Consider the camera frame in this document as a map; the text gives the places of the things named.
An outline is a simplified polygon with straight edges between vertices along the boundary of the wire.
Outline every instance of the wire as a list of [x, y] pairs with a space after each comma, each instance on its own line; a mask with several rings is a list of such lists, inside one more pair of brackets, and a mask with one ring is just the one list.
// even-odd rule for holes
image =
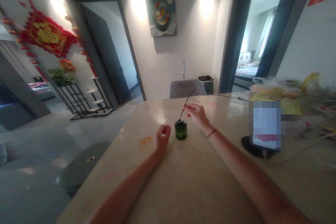
[[[187, 98], [187, 100], [185, 101], [185, 104], [184, 104], [184, 105], [187, 104], [187, 101], [188, 101], [189, 97], [191, 96], [191, 94], [192, 94], [195, 90], [196, 90], [196, 89], [194, 89], [194, 90], [190, 93], [190, 95], [188, 96], [188, 98]], [[183, 111], [184, 111], [184, 110], [182, 109], [181, 116], [180, 116], [180, 119], [179, 119], [178, 121], [181, 121]]]
[[233, 99], [237, 99], [237, 100], [240, 100], [240, 101], [248, 101], [249, 102], [249, 100], [245, 100], [245, 99], [243, 99], [243, 98], [241, 98], [241, 97], [232, 97], [232, 96], [224, 96], [224, 95], [222, 95], [222, 94], [207, 94], [207, 96], [223, 96], [223, 97], [227, 97], [227, 98], [233, 98]]
[[269, 162], [266, 158], [267, 156], [267, 150], [263, 149], [262, 150], [262, 155], [264, 157], [264, 160], [266, 163], [268, 163], [269, 165], [275, 165], [275, 164], [279, 164], [279, 163], [283, 163], [283, 162], [287, 162], [289, 160], [293, 160], [294, 158], [296, 158], [298, 155], [300, 155], [303, 151], [309, 149], [310, 147], [314, 146], [315, 144], [317, 144], [320, 140], [324, 139], [324, 138], [328, 138], [328, 137], [331, 137], [331, 136], [335, 136], [336, 133], [332, 133], [332, 134], [329, 134], [329, 135], [325, 135], [325, 136], [322, 136], [320, 137], [319, 139], [317, 139], [316, 141], [314, 141], [312, 144], [302, 148], [299, 153], [297, 153], [294, 157], [291, 157], [291, 158], [288, 158], [288, 159], [284, 159], [284, 160], [279, 160], [279, 161], [276, 161], [276, 162]]

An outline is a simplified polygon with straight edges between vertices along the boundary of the charging cable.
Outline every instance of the charging cable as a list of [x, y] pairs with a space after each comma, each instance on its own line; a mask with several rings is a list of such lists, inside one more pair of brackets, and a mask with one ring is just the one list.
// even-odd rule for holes
[[320, 140], [324, 139], [324, 138], [328, 138], [328, 137], [331, 137], [331, 136], [335, 136], [336, 133], [332, 133], [332, 134], [329, 134], [329, 135], [325, 135], [325, 136], [322, 136], [320, 137], [319, 139], [317, 139], [316, 141], [314, 141], [312, 144], [309, 144], [308, 146], [302, 148], [299, 153], [297, 153], [294, 157], [291, 157], [291, 158], [288, 158], [288, 159], [283, 159], [283, 160], [278, 160], [276, 162], [269, 162], [268, 159], [266, 158], [267, 157], [267, 150], [266, 149], [263, 149], [261, 151], [262, 153], [262, 156], [264, 157], [264, 160], [266, 163], [268, 163], [269, 165], [275, 165], [275, 164], [278, 164], [278, 163], [283, 163], [283, 162], [287, 162], [289, 160], [293, 160], [294, 158], [296, 158], [298, 155], [300, 155], [303, 151], [309, 149], [310, 147], [314, 146], [315, 144], [317, 144]]

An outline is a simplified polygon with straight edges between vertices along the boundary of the green leaves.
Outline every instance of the green leaves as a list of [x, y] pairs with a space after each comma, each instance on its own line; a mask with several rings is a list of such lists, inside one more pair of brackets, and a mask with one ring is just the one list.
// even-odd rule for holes
[[59, 68], [48, 69], [48, 73], [57, 86], [66, 86], [73, 83], [75, 80], [72, 75]]

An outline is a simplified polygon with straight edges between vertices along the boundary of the hand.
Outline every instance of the hand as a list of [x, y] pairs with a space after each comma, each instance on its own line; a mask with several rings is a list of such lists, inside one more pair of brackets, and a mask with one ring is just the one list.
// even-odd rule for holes
[[203, 106], [191, 103], [191, 104], [186, 104], [185, 106], [183, 106], [183, 110], [188, 112], [187, 117], [192, 117], [194, 122], [202, 130], [204, 130], [205, 127], [210, 125]]
[[153, 135], [154, 153], [160, 157], [162, 157], [166, 151], [171, 131], [169, 125], [161, 125], [158, 131]]

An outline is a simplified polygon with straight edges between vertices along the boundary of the forearm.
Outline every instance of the forearm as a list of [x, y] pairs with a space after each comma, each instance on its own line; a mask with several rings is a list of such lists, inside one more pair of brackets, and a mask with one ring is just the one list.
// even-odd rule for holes
[[[210, 124], [202, 128], [206, 135], [214, 129]], [[290, 223], [291, 220], [297, 220], [310, 223], [309, 219], [291, 203], [276, 183], [219, 131], [212, 133], [209, 141], [246, 192], [264, 222]]]
[[122, 223], [148, 176], [161, 159], [153, 153], [97, 208], [87, 224]]

